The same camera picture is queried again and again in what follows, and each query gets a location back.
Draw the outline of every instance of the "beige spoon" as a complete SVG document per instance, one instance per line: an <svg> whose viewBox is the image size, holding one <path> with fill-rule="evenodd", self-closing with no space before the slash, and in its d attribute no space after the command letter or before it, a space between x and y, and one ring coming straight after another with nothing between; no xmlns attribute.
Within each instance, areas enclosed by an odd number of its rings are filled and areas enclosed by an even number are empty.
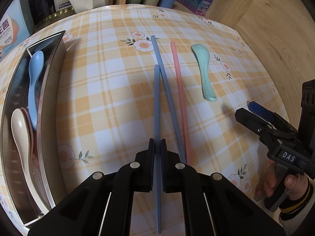
<svg viewBox="0 0 315 236"><path fill-rule="evenodd" d="M27 129L27 124L23 112L17 108L14 110L11 117L11 128L15 144L18 148L22 169L25 177L26 184L33 196L37 206L45 215L49 212L50 207L45 203L42 196L38 193L35 187L35 178L31 172L31 149L30 149L30 135Z"/></svg>

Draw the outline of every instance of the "sleeve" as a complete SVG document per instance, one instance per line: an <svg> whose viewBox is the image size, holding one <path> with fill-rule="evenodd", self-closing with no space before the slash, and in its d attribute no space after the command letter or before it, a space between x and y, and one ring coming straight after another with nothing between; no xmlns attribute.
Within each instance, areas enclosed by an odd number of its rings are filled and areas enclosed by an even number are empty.
<svg viewBox="0 0 315 236"><path fill-rule="evenodd" d="M287 236L311 235L315 231L315 180L310 181L310 198L294 217L280 213L279 222L282 224Z"/></svg>

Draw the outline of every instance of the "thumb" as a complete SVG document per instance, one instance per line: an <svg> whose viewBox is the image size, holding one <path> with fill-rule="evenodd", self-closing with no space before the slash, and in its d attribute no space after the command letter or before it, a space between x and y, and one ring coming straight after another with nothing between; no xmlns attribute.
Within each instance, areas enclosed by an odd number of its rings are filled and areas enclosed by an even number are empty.
<svg viewBox="0 0 315 236"><path fill-rule="evenodd" d="M297 174L288 175L284 181L284 185L289 190L287 195L290 200L297 200L301 198L308 188L308 178L305 175Z"/></svg>

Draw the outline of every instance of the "hand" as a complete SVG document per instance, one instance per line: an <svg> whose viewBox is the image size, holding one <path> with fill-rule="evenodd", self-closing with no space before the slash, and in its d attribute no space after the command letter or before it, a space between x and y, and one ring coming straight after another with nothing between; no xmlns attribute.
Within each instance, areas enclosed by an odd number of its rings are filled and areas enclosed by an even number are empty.
<svg viewBox="0 0 315 236"><path fill-rule="evenodd" d="M275 173L276 162L269 160L269 168L266 170L264 176L258 183L255 191L255 200L259 201L264 197L270 197L273 195L277 186L277 176ZM287 175L284 185L289 191L287 192L290 200L297 200L301 198L308 188L307 175L300 174Z"/></svg>

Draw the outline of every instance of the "black cuff with yellow stripe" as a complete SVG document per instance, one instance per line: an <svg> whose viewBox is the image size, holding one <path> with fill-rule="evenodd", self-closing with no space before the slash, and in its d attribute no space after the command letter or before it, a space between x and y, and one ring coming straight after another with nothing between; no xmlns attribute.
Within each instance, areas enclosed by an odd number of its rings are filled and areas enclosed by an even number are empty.
<svg viewBox="0 0 315 236"><path fill-rule="evenodd" d="M313 186L310 184L310 181L308 179L308 188L301 198L297 200L290 200L289 198L286 198L286 200L281 203L281 205L279 206L281 210L280 218L283 221L294 218L306 206L312 194Z"/></svg>

